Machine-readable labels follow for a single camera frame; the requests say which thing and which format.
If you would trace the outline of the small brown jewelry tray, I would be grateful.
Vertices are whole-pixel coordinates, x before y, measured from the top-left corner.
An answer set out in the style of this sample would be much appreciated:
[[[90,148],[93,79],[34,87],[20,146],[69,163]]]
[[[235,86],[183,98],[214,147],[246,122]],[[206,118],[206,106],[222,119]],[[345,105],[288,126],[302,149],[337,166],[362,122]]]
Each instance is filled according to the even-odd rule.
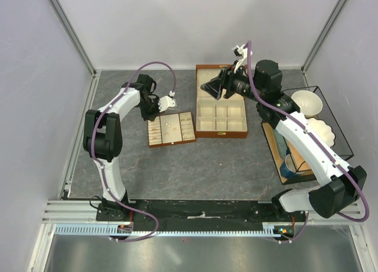
[[[154,121],[148,121],[149,148],[165,147],[169,145],[187,144],[196,142],[194,121],[191,112],[161,115]]]

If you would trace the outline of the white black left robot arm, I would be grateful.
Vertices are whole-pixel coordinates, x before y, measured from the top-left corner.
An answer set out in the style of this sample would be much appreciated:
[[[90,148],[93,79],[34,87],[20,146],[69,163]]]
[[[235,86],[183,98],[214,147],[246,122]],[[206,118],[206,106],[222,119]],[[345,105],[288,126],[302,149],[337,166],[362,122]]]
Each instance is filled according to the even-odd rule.
[[[157,83],[139,74],[136,82],[125,83],[108,104],[85,114],[83,148],[94,160],[103,186],[99,219],[125,220],[130,213],[127,191],[121,181],[119,159],[123,141],[121,121],[137,107],[144,121],[154,121],[160,114],[159,97],[154,95]]]

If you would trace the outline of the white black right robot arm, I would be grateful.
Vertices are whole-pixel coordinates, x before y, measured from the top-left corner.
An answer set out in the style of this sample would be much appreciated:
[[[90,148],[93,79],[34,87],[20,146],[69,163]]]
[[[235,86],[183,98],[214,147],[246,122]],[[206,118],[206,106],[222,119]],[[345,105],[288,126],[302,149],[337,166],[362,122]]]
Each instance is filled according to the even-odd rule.
[[[315,211],[323,218],[340,215],[341,210],[361,199],[367,173],[362,166],[352,167],[335,153],[301,112],[299,106],[281,89],[282,72],[272,60],[261,60],[255,69],[234,63],[200,88],[214,99],[233,95],[257,102],[259,116],[277,130],[310,166],[318,186],[304,190],[286,190],[276,195],[270,207],[277,221],[284,221],[295,211]]]

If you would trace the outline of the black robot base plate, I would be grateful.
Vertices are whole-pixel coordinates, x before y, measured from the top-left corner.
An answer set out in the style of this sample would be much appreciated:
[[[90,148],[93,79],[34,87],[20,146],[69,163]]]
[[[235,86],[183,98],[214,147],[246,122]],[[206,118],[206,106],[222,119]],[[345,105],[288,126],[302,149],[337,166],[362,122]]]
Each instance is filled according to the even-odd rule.
[[[97,209],[98,205],[90,204]],[[134,200],[131,207],[154,215],[157,221],[130,210],[126,219],[97,221],[130,221],[140,230],[164,229],[258,229],[264,223],[292,224],[305,221],[305,214],[287,213],[271,202],[242,200]]]

